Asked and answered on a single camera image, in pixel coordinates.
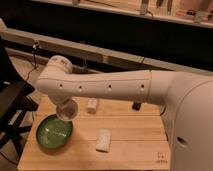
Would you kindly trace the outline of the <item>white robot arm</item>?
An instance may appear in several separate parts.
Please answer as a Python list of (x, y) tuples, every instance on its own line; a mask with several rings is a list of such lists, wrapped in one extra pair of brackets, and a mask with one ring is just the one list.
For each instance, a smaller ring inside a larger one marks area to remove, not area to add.
[(169, 171), (213, 171), (213, 76), (164, 70), (74, 74), (71, 61), (55, 55), (36, 88), (61, 109), (73, 96), (163, 106)]

